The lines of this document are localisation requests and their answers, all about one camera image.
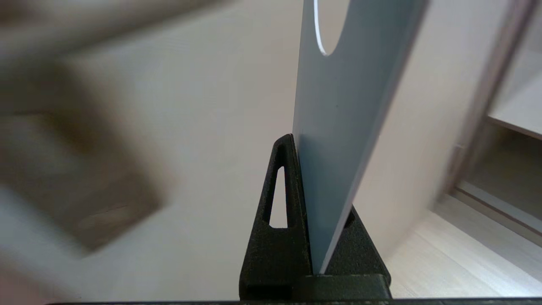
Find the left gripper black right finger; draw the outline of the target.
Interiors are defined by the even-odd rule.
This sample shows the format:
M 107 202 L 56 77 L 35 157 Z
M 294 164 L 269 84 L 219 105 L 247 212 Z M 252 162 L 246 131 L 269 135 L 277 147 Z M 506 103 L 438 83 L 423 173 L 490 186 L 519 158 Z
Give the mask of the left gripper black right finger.
M 360 216 L 352 207 L 329 261 L 326 275 L 379 274 L 385 281 L 391 275 L 369 236 Z

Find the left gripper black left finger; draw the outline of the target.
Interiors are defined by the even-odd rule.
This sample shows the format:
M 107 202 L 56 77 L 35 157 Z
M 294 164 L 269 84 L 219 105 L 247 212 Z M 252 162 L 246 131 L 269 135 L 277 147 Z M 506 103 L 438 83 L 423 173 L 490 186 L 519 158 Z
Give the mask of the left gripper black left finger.
M 279 168 L 284 170 L 287 227 L 270 224 Z M 291 300 L 295 282 L 313 272 L 307 212 L 294 137 L 275 141 L 239 276 L 241 300 Z

